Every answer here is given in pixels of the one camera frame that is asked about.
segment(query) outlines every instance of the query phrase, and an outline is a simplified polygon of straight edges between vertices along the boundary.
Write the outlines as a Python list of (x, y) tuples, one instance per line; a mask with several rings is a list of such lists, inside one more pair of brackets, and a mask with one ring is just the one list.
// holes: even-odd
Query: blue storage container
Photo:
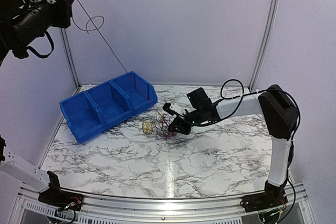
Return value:
[(60, 102), (60, 107), (77, 142), (82, 143), (157, 102), (153, 85), (129, 72)]

